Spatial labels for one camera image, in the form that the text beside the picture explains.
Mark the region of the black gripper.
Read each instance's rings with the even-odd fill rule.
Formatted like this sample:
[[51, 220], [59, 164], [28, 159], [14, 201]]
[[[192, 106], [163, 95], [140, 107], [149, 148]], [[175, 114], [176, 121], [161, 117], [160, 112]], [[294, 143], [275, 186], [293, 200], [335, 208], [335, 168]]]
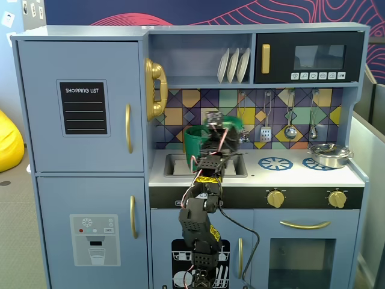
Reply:
[[241, 142], [241, 119], [221, 111], [207, 111], [205, 116], [203, 126], [208, 138], [201, 144], [200, 156], [235, 153]]

